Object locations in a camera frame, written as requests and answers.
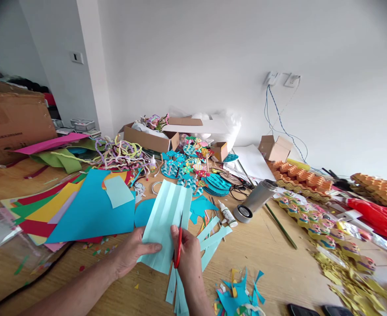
cardboard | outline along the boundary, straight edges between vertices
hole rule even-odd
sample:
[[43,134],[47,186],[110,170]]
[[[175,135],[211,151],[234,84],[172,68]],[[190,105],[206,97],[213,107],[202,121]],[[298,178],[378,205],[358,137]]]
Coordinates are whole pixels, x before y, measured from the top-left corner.
[[217,158],[219,162],[223,162],[228,156],[227,142],[215,143],[211,146],[211,150],[214,152],[214,157]]
[[10,150],[55,137],[44,95],[0,82],[0,165],[25,157]]
[[262,156],[269,161],[285,162],[290,154],[293,144],[287,139],[278,136],[277,141],[274,140],[274,135],[262,136],[259,144],[259,151]]
[[169,139],[147,134],[132,128],[133,123],[126,124],[121,128],[119,133],[123,131],[123,140],[130,143],[137,143],[146,149],[157,151],[160,153],[176,150],[179,145],[179,133],[164,132]]
[[202,126],[202,120],[199,118],[168,118],[168,123],[171,125],[191,125]]

wooden stick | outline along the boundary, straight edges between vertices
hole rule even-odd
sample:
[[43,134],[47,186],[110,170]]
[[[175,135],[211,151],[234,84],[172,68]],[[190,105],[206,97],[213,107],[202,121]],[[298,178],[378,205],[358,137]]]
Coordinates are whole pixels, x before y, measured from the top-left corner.
[[268,206],[267,203],[265,203],[265,206],[267,207],[267,209],[269,210],[269,212],[271,213],[272,217],[274,217],[275,221],[277,222],[278,226],[280,227],[281,231],[284,233],[284,235],[287,237],[287,239],[289,240],[289,242],[293,245],[294,249],[297,250],[297,246],[296,244],[294,243],[293,239],[291,239],[290,235],[286,232],[286,230],[284,229],[284,227],[281,225],[280,221],[278,221],[278,218],[275,216],[275,214],[272,212],[271,208]]

red scissors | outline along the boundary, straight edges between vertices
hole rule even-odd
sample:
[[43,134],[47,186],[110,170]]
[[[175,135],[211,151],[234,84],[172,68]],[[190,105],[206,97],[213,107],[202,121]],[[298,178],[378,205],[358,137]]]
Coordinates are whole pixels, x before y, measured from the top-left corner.
[[174,267],[177,269],[179,267],[180,263],[180,252],[181,252],[181,234],[182,234],[182,227],[181,227],[181,218],[180,218],[180,227],[179,227],[179,243],[177,245],[177,249],[174,250],[176,260],[174,261]]

white paper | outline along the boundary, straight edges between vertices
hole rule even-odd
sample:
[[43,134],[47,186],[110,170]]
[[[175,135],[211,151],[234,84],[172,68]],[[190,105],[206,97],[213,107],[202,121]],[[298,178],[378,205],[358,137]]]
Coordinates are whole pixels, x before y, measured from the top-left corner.
[[239,156],[239,161],[251,180],[257,182],[265,179],[275,181],[274,175],[255,145],[249,145],[247,147],[233,147],[233,152]]
[[192,125],[165,125],[163,131],[179,133],[229,133],[228,127],[222,119],[202,120],[202,126]]

glue bottle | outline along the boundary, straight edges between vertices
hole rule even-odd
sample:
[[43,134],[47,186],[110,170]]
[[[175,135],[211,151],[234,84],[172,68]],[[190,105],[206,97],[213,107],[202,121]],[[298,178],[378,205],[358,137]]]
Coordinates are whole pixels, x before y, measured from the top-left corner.
[[227,208],[227,206],[225,206],[223,203],[221,203],[220,200],[218,200],[218,202],[220,203],[221,213],[223,213],[224,218],[227,220],[228,225],[231,228],[236,227],[238,223],[237,223],[236,219],[234,218],[234,216],[232,215],[232,213]]

